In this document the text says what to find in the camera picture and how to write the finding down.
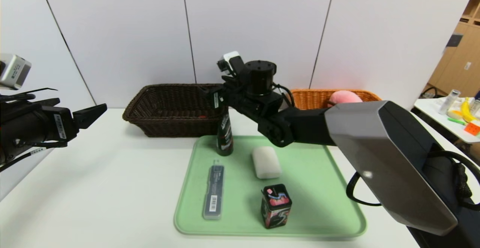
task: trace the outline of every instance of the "table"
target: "table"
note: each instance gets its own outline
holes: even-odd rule
[[[417,99],[414,106],[415,108],[418,108],[418,110],[422,111],[422,113],[425,113],[425,115],[432,118],[435,122],[445,127],[449,132],[461,139],[461,141],[468,144],[480,142],[480,137],[474,136],[464,131],[464,125],[449,121],[447,120],[447,115],[442,115],[438,113],[441,105],[437,103],[437,99],[438,98]]]
[[[183,178],[197,139],[148,138],[109,109],[65,149],[55,149],[0,202],[2,248],[413,248],[407,228],[382,207],[360,205],[367,232],[355,239],[186,236],[173,225]],[[256,123],[230,110],[235,135],[259,135]],[[461,152],[425,122],[449,151]],[[344,178],[355,170],[329,147]],[[480,188],[469,173],[474,200]],[[360,181],[355,195],[375,197]]]

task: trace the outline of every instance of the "plastic bottle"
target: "plastic bottle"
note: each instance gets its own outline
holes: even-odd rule
[[[449,111],[448,109],[453,105],[458,96],[460,96],[460,91],[452,90],[450,94],[445,98],[445,102],[440,107],[438,113],[447,114],[447,111]]]
[[[228,110],[225,111],[220,122],[218,122],[216,136],[216,153],[221,156],[228,156],[233,152],[233,135]]]
[[[472,105],[470,106],[471,115],[475,115],[479,109],[480,109],[480,99],[477,99],[473,101]]]

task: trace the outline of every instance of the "pink ball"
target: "pink ball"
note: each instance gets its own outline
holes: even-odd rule
[[[362,99],[359,96],[357,96],[356,93],[352,91],[345,91],[345,90],[334,92],[330,97],[330,101],[335,104],[363,102]]]

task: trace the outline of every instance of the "sponge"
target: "sponge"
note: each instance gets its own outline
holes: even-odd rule
[[[282,174],[280,162],[272,147],[257,147],[252,152],[255,173],[259,179],[278,178]]]
[[[447,116],[449,116],[450,118],[455,119],[455,120],[462,120],[463,119],[462,112],[458,111],[458,110],[449,110],[447,112]]]

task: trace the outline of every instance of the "green tray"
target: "green tray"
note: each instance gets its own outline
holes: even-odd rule
[[[284,148],[265,137],[234,137],[233,154],[219,156],[216,137],[197,140],[175,211],[175,227],[189,235],[295,236],[351,238],[363,234],[367,222],[345,195],[346,183],[326,147],[293,143]],[[283,174],[261,180],[255,175],[252,149],[273,146]],[[215,159],[225,166],[220,220],[203,219],[209,169]],[[285,226],[265,229],[260,213],[261,189],[283,183],[292,199]]]

